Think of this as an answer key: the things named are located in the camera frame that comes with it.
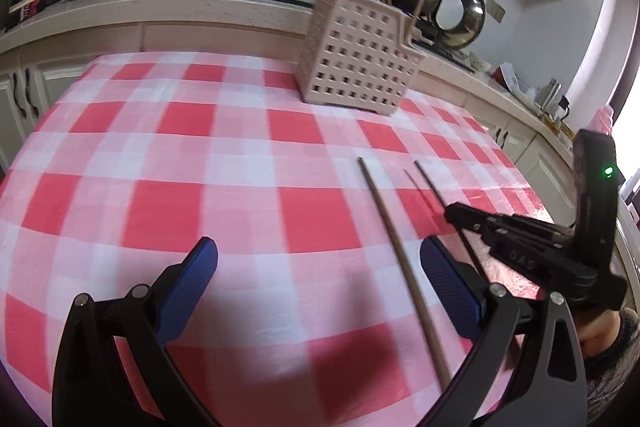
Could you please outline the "right hand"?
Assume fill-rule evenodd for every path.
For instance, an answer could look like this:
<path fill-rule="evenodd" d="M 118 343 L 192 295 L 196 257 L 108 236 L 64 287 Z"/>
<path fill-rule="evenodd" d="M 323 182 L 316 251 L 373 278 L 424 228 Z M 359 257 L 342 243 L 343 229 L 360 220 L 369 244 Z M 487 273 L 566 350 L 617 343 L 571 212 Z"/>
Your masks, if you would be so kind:
<path fill-rule="evenodd" d="M 620 332 L 620 312 L 604 310 L 596 315 L 593 312 L 579 313 L 574 316 L 574 324 L 582 356 L 585 359 L 596 357 L 608 350 Z"/>

